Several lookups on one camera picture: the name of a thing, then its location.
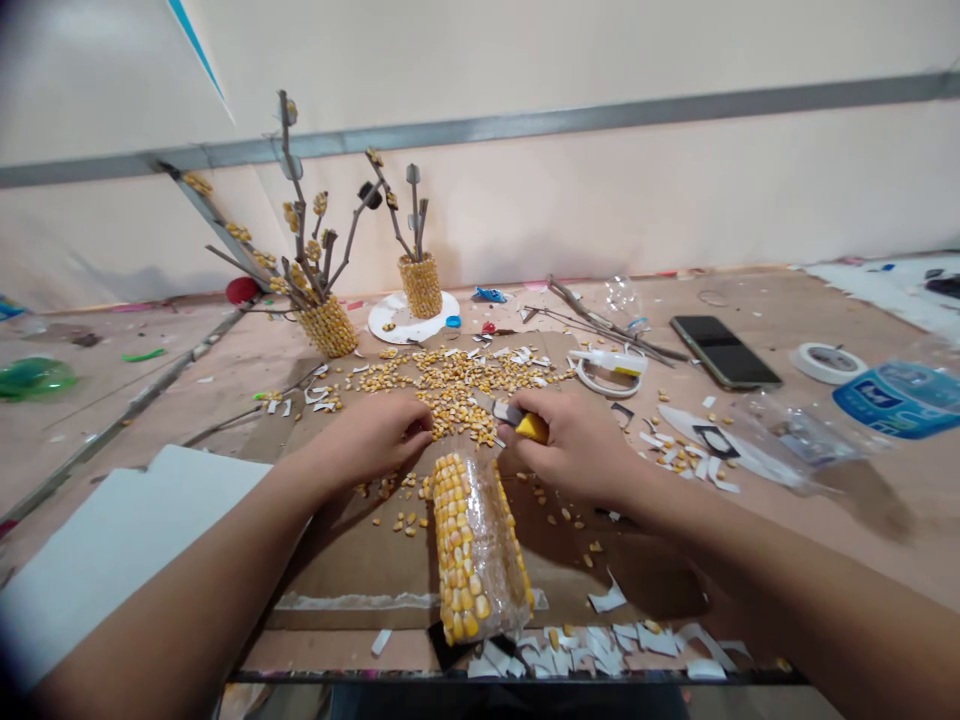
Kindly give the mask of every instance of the wall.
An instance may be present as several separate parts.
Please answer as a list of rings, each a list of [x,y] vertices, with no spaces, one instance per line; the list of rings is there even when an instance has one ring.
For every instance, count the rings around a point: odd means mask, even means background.
[[[187,2],[217,95],[164,3],[49,0],[4,42],[0,165],[258,137],[285,87],[298,132],[945,69],[960,3],[815,0]],[[955,243],[960,110],[930,103],[389,153],[417,162],[444,282],[496,283]],[[311,160],[344,234],[370,170]],[[262,249],[292,243],[273,165],[218,169],[221,209]],[[0,192],[0,291],[38,309],[222,286],[234,271],[164,177]],[[397,287],[385,209],[339,292]]]

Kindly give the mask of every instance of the craft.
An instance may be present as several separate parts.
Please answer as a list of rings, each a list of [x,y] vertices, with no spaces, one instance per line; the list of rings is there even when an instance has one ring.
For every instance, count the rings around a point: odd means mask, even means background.
[[[364,208],[375,209],[379,207],[382,201],[379,192],[381,187],[387,194],[388,204],[391,203],[392,193],[378,168],[378,182],[376,184],[366,183],[361,189],[360,205],[353,211],[353,220],[350,224],[350,233],[347,235],[343,258],[334,271],[331,265],[333,246],[338,237],[337,232],[332,228],[325,229],[323,233],[320,232],[320,224],[327,212],[328,194],[326,191],[317,193],[313,199],[313,212],[317,216],[317,221],[313,232],[310,234],[311,239],[308,242],[304,241],[307,224],[307,202],[303,195],[303,189],[300,187],[300,179],[303,177],[303,164],[299,158],[290,153],[290,128],[297,122],[297,106],[293,100],[287,97],[284,90],[280,91],[280,120],[281,151],[283,155],[280,166],[283,169],[284,176],[293,183],[297,193],[296,200],[283,204],[284,219],[290,226],[290,231],[294,234],[296,242],[296,256],[293,262],[285,257],[280,258],[280,269],[278,269],[276,257],[269,253],[262,253],[253,246],[253,238],[247,228],[228,223],[225,229],[231,236],[239,240],[253,259],[266,270],[270,277],[270,289],[281,295],[289,296],[291,304],[289,310],[272,312],[292,314],[318,350],[331,358],[342,357],[353,352],[354,348],[357,347],[358,337],[346,312],[337,301],[337,296],[333,294],[333,284],[350,262],[350,251],[353,249],[353,238],[357,232],[357,222],[360,219],[360,214]],[[372,148],[367,151],[367,156],[379,157]],[[229,256],[216,248],[207,245],[207,249],[255,279],[262,280],[262,278],[234,262]]]
[[[387,208],[390,210],[390,219],[393,221],[393,232],[397,242],[403,247],[404,254],[400,256],[397,266],[400,268],[400,279],[403,281],[403,291],[407,295],[407,304],[414,317],[432,318],[440,313],[443,307],[443,298],[440,295],[440,278],[437,275],[437,263],[433,255],[423,252],[423,226],[427,221],[427,207],[429,201],[421,198],[417,201],[417,183],[420,182],[420,168],[414,164],[407,166],[407,182],[410,183],[413,195],[413,213],[410,215],[409,226],[413,231],[413,249],[403,239],[400,232],[400,223],[397,220],[397,211],[400,209],[397,196],[390,188],[390,184],[383,176],[383,158],[373,148],[367,149],[367,160],[377,174],[377,180],[383,185],[387,198]]]

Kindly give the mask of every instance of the tape roll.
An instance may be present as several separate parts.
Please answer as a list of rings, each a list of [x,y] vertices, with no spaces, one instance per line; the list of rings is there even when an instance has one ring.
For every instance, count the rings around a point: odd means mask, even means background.
[[[856,355],[823,343],[804,343],[790,353],[790,362],[804,375],[827,385],[843,385],[869,369]]]

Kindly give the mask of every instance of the cardboard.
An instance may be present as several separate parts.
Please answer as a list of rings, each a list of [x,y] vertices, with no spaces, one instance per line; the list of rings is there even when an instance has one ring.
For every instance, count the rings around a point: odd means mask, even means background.
[[[383,345],[364,336],[361,349],[367,357],[341,358],[330,362],[330,372],[323,381],[332,385],[339,383],[340,397],[344,406],[357,402],[366,393],[344,392],[347,373],[368,362],[384,362],[378,354]],[[455,340],[433,338],[424,343],[428,348],[445,345],[447,348],[463,348],[467,351],[482,348],[471,335],[461,335]],[[559,368],[566,366],[566,351],[576,346],[576,341],[562,333],[522,333],[494,338],[488,351],[501,347],[536,347],[535,354],[547,355]],[[403,349],[418,352],[419,348]],[[312,360],[302,360],[294,367],[291,378],[309,370]],[[401,372],[417,373],[412,363],[402,366]],[[554,392],[579,392],[598,403],[603,398],[583,387],[576,379],[551,385]],[[412,388],[402,392],[413,393]],[[293,452],[305,445],[326,425],[336,419],[336,414],[312,412],[308,408],[303,419],[294,424],[293,416],[304,409],[303,395],[294,398],[294,412],[290,418],[279,414],[264,416],[258,428],[248,440],[241,456],[260,461],[276,460],[282,454]],[[433,468],[436,458],[454,442],[445,437],[429,447],[413,466],[422,478]],[[524,549],[524,559],[534,588],[545,594],[549,608],[534,614],[532,627],[544,625],[603,624],[633,622],[647,617],[658,620],[701,615],[706,602],[699,583],[687,561],[667,543],[644,535],[642,530],[629,521],[614,523],[605,513],[595,508],[574,503],[547,490],[548,502],[540,506],[533,495],[533,483],[521,483],[514,478],[517,470],[523,470],[516,458],[508,452],[501,453],[495,447],[484,450],[488,457],[500,455],[504,488],[514,516],[517,518],[517,535]],[[411,468],[402,468],[401,477]],[[307,529],[300,547],[291,561],[291,566],[281,582],[280,607],[274,608],[267,619],[267,627],[284,630],[318,629],[404,629],[426,628],[439,617],[439,608],[430,602],[438,589],[436,538],[433,530],[432,507],[417,498],[416,489],[410,499],[408,488],[400,488],[387,501],[376,497],[375,483],[371,496],[360,497],[353,490],[344,493],[330,503],[314,518]],[[565,522],[560,508],[567,507],[571,514],[579,516],[585,524],[576,530],[572,522]],[[399,512],[424,514],[430,527],[418,526],[413,538],[392,531]],[[547,522],[552,514],[558,521],[553,526]],[[372,524],[374,517],[381,524]],[[594,555],[595,566],[588,569],[583,562],[587,546],[599,540],[604,552]],[[587,594],[604,594],[610,588],[607,567],[617,578],[628,604],[609,613],[597,615]],[[396,607],[397,598],[406,607]],[[329,609],[330,606],[357,607],[359,604],[380,609]]]

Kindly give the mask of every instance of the metal strip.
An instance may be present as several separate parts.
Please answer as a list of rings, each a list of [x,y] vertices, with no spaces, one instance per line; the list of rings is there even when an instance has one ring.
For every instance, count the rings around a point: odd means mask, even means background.
[[[319,158],[359,153],[370,146],[381,150],[403,150],[484,140],[956,98],[960,98],[960,72],[939,72],[314,133],[291,138],[290,149],[300,158]],[[258,138],[144,151],[132,155],[5,167],[0,168],[0,188],[137,177],[163,172],[164,165],[189,172],[272,163],[277,162],[279,157],[279,148],[275,145],[275,140]]]

